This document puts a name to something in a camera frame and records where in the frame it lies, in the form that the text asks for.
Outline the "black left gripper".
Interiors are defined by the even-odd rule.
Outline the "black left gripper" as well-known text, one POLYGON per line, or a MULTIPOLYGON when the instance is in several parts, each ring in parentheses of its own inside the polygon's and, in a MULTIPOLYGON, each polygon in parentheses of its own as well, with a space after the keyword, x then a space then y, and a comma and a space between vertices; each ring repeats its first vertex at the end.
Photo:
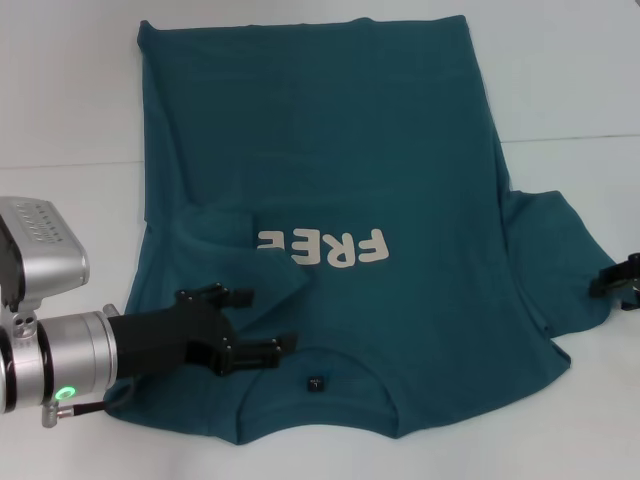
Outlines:
POLYGON ((221 283, 178 290, 166 309, 108 319, 117 353, 117 379, 172 371, 182 365, 206 367, 223 377, 237 371, 278 368, 296 351, 295 332, 263 340, 238 339, 218 308, 249 308, 253 289, 231 290, 221 283))

